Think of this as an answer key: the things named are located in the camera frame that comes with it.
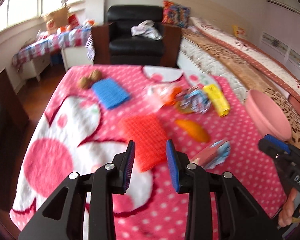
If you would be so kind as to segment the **person's right hand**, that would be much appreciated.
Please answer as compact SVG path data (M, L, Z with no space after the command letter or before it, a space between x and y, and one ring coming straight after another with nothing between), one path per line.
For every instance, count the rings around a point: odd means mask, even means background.
M278 225L282 228L292 223L293 213L295 210L294 200L298 195L298 191L295 188L291 189L291 192L279 213Z

